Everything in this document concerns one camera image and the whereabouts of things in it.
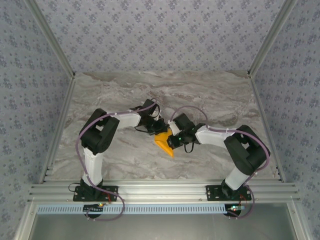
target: perforated metal strip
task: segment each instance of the perforated metal strip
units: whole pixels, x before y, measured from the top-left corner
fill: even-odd
[[[102,212],[91,214],[118,214],[121,204],[110,204]],[[40,204],[37,214],[83,214],[83,205],[79,204]],[[225,214],[224,204],[127,204],[123,214]]]

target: black mounting plate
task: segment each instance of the black mounting plate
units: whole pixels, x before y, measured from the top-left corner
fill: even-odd
[[[208,201],[243,201],[244,199],[241,197],[245,197],[247,201],[250,201],[251,194],[247,193],[248,189],[246,187],[240,187],[237,194],[233,196],[233,198],[227,197],[222,192],[221,185],[208,185],[205,186],[206,199]]]
[[[113,192],[118,193],[118,186],[100,186],[100,188]],[[96,199],[92,198],[92,195],[88,195],[85,189],[82,186],[76,186],[74,189],[73,194],[73,201],[74,202],[108,202],[108,194],[102,192]],[[110,194],[110,201],[116,202],[117,197],[115,195]]]

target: wall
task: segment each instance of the wall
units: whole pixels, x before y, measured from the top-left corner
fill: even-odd
[[[320,239],[320,2],[300,0],[255,76],[288,181]]]
[[[69,83],[23,0],[0,5],[0,239],[39,180]]]
[[[247,70],[283,0],[37,0],[75,72]]]

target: yellow plastic piece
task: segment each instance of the yellow plastic piece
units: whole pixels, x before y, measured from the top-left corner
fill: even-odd
[[[169,154],[171,157],[174,157],[174,150],[171,147],[169,147],[167,143],[167,139],[171,135],[172,135],[172,131],[170,128],[168,128],[168,132],[162,132],[162,133],[159,133],[158,135],[155,135],[154,141],[167,154]]]

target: gray marble tabletop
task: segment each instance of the gray marble tabletop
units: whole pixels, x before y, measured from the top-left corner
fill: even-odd
[[[83,170],[75,151],[79,131],[93,111],[126,111],[141,105],[147,98],[157,98],[161,115],[168,120],[183,105],[203,109],[213,127],[250,126],[262,141],[266,133],[249,80],[224,71],[216,72],[99,72],[77,73],[51,178],[79,180]],[[184,109],[195,124],[203,123],[202,113]],[[154,142],[154,136],[134,128],[116,132],[110,148],[104,153],[104,179],[224,179],[234,168],[224,148],[195,145],[192,153],[183,147],[174,150],[174,158]],[[276,164],[256,178],[274,178]]]

